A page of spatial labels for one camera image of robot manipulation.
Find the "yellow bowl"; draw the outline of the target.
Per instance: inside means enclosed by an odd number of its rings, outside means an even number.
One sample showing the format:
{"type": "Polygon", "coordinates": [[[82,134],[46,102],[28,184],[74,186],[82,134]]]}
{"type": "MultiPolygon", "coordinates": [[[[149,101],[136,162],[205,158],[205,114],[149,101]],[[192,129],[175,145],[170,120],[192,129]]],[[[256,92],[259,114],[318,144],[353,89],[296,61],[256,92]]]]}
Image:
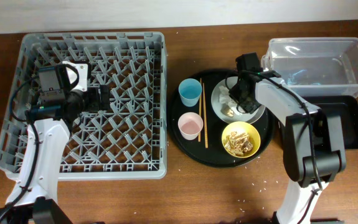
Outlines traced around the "yellow bowl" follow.
{"type": "Polygon", "coordinates": [[[252,126],[251,124],[243,122],[243,121],[236,121],[236,122],[228,124],[223,130],[223,133],[221,135],[221,141],[222,141],[223,148],[226,150],[226,152],[228,154],[230,154],[233,157],[242,158],[242,159],[251,157],[254,154],[256,154],[261,146],[261,138],[260,138],[260,135],[259,135],[259,132],[257,131],[257,129],[254,126],[252,126]],[[250,135],[250,142],[253,144],[253,149],[251,152],[247,153],[246,156],[244,156],[244,157],[238,157],[238,156],[232,155],[231,153],[228,152],[228,150],[226,150],[224,148],[224,145],[223,145],[224,137],[226,137],[226,135],[229,135],[233,131],[237,131],[239,133],[246,132],[250,135]]]}

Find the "pink plastic cup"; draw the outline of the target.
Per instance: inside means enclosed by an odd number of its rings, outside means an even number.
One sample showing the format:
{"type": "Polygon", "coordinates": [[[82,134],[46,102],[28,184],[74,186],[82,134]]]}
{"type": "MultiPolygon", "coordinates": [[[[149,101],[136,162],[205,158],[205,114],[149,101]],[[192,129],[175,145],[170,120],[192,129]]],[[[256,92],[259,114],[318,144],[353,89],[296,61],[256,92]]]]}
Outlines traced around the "pink plastic cup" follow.
{"type": "Polygon", "coordinates": [[[184,139],[194,140],[202,131],[204,122],[197,113],[187,112],[180,116],[177,125],[184,139]]]}

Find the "golden brown food scraps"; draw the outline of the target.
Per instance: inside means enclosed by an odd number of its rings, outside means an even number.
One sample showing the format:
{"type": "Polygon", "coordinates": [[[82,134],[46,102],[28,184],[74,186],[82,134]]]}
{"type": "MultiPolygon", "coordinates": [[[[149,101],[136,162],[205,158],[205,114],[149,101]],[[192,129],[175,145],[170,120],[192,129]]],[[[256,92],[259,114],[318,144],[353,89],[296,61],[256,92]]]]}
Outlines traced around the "golden brown food scraps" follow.
{"type": "Polygon", "coordinates": [[[250,135],[246,132],[231,132],[224,137],[223,145],[229,153],[238,157],[246,156],[246,154],[253,149],[253,144],[250,142],[250,135]]]}

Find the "white paper napkin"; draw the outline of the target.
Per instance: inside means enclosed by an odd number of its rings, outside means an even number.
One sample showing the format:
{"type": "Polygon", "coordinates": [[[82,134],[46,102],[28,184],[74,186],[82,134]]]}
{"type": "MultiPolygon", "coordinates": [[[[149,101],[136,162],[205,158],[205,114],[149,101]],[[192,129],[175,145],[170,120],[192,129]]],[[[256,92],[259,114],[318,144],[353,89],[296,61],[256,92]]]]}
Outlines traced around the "white paper napkin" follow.
{"type": "Polygon", "coordinates": [[[235,114],[239,115],[236,102],[229,96],[228,89],[225,86],[219,86],[219,102],[222,104],[221,112],[229,117],[233,117],[235,114]]]}

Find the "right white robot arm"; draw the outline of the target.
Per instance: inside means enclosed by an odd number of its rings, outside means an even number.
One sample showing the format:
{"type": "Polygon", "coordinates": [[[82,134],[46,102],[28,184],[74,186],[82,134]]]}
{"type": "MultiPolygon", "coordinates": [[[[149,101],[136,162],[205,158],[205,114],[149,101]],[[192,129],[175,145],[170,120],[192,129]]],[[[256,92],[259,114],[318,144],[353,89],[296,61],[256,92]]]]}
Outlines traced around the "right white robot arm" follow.
{"type": "Polygon", "coordinates": [[[290,180],[273,221],[310,223],[321,193],[346,166],[340,117],[302,98],[273,70],[235,75],[235,91],[246,107],[265,106],[284,127],[283,163],[290,180]]]}

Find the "light blue plastic cup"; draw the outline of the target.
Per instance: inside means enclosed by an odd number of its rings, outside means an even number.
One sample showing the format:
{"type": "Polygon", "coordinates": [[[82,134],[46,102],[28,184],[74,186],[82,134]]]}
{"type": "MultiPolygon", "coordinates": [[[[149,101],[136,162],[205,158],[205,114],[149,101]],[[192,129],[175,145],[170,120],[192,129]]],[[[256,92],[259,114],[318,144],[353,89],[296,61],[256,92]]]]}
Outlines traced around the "light blue plastic cup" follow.
{"type": "Polygon", "coordinates": [[[187,78],[179,84],[179,95],[183,105],[187,107],[195,106],[202,93],[202,85],[200,81],[187,78]]]}

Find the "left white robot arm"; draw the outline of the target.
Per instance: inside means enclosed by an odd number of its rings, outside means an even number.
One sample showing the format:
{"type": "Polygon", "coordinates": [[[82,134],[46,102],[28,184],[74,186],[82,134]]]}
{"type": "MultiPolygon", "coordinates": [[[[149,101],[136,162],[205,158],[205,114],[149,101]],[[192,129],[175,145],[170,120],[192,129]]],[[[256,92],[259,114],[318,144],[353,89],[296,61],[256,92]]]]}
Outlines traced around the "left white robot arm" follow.
{"type": "Polygon", "coordinates": [[[28,122],[26,152],[19,178],[0,208],[0,223],[70,223],[57,204],[62,153],[73,122],[83,112],[106,110],[106,85],[41,91],[25,112],[28,122]]]}

